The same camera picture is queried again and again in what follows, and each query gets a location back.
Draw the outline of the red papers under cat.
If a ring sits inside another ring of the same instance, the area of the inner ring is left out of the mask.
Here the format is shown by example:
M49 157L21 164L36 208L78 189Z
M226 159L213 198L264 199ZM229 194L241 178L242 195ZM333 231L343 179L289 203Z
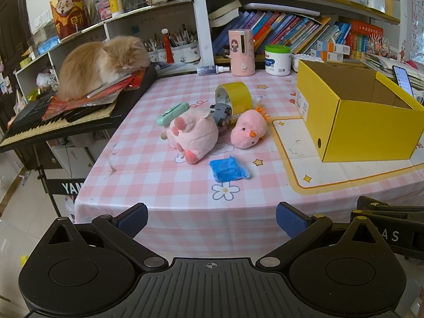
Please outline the red papers under cat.
M134 72L131 75L125 76L121 81L114 84L106 85L104 88L99 88L96 92L90 93L77 100L65 102L56 96L50 100L46 112L42 116L43 121L50 120L64 112L75 110L76 108L91 107L97 105L105 105L113 103L121 91L136 90L144 78L147 69L143 68Z

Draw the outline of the smartphone with lit screen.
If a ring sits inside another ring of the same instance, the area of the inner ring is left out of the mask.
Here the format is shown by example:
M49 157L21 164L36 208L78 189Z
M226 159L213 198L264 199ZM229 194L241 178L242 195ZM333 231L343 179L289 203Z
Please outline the smartphone with lit screen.
M411 96L414 96L413 94L413 88L410 84L410 80L408 77L408 72L405 68L401 68L399 66L392 66L392 71L396 77L396 80L398 82L398 85L408 94Z

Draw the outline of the yellow cardboard box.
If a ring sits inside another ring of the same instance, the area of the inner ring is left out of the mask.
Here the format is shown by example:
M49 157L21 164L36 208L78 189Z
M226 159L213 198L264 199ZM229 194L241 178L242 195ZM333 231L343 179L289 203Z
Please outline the yellow cardboard box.
M301 60L296 106L323 162L408 160L423 106L375 70Z

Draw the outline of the pink pig plush toy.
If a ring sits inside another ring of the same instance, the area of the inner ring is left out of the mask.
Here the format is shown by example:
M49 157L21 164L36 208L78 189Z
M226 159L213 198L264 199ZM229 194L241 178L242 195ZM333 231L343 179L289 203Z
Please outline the pink pig plush toy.
M197 164L215 147L218 126L209 108L190 108L164 127L168 143L186 162Z

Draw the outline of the row of leaning books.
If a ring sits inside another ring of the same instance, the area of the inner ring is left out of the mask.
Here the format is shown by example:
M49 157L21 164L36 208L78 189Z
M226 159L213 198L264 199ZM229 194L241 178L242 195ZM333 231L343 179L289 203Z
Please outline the row of leaning books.
M224 15L223 24L212 41L213 54L225 55L235 48L230 43L228 32L232 29L250 29L252 32L254 52L265 52L268 45L288 47L292 53L308 54L318 48L318 42L333 42L345 45L351 25L343 22L331 23L323 18L292 14L279 11L260 11L235 9L235 14Z

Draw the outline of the god of wealth figure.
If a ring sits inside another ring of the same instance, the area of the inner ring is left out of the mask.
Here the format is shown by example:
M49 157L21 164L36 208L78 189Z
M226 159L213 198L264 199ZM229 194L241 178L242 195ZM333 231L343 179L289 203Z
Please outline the god of wealth figure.
M59 39L90 26L86 0L51 0L50 8Z

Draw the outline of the pink checkered tablecloth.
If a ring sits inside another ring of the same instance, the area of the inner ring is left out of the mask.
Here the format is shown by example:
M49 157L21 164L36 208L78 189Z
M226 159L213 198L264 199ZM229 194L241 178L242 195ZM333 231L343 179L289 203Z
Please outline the pink checkered tablecloth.
M273 125L250 149L223 136L215 149L191 165L161 138L158 115L181 102L211 105L218 85L234 76L186 75L156 81L114 133L91 169L75 207L77 223L118 215L142 202L149 211L137 240L172 258L258 258L277 248L286 234L277 226L277 205L346 222L357 199L369 196L391 205L423 204L423 145L408 161L323 163L295 105L295 73L257 71L244 78ZM217 182L211 160L235 157L249 179Z

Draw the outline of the mint green small device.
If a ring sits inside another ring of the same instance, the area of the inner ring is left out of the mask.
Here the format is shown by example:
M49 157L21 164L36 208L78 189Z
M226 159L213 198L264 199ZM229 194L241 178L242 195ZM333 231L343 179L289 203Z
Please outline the mint green small device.
M156 119L159 126L168 126L175 118L179 117L182 113L189 110L190 105L187 102L179 103L168 110Z

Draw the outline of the blue plastic packet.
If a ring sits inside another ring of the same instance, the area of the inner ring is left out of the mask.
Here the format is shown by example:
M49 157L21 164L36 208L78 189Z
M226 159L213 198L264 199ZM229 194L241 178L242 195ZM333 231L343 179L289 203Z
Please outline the blue plastic packet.
M250 178L247 168L232 156L226 159L211 160L209 166L217 182L233 182Z

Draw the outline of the yellow tape roll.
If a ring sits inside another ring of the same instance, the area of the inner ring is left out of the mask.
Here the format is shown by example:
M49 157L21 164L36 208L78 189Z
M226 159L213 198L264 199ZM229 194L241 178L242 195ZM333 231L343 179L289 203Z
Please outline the yellow tape roll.
M215 90L215 102L229 105L234 116L253 108L249 89L242 82L218 85Z

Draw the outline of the white jar green lid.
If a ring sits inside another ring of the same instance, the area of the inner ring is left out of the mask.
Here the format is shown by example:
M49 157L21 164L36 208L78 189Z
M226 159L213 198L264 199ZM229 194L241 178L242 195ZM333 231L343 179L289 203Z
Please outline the white jar green lid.
M271 76L288 76L291 71L291 51L285 45L265 46L265 72Z

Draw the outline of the pink chick plush toy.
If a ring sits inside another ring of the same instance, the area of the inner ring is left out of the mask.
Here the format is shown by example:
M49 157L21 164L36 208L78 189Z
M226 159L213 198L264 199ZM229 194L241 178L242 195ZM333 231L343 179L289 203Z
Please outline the pink chick plush toy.
M248 149L263 139L267 132L267 115L265 107L259 103L255 109L243 112L231 131L230 141L237 149Z

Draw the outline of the black electronic keyboard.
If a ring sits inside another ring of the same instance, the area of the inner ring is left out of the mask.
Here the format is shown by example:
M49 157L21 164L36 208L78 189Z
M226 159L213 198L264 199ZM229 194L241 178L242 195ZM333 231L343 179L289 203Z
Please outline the black electronic keyboard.
M1 151L7 152L90 131L116 128L156 79L157 71L151 65L136 74L129 81L129 87L119 92L114 102L75 108L45 120L42 117L47 112L47 100L43 98L40 102L30 103L6 131L1 140Z

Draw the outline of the small spray bottle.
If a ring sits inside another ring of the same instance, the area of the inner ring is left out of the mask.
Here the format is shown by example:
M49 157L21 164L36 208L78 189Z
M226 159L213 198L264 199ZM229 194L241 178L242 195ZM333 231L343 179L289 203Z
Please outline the small spray bottle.
M224 66L218 66L218 65L197 67L197 74L199 76L217 75L221 73L229 73L230 71L231 71L230 67L224 67Z

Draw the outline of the grey blue toy robot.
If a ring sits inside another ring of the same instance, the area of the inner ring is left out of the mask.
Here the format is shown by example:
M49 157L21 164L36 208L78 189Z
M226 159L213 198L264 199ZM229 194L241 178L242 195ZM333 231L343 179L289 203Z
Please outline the grey blue toy robot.
M210 105L213 112L212 116L218 127L225 127L230 124L232 116L232 108L225 103L215 103Z

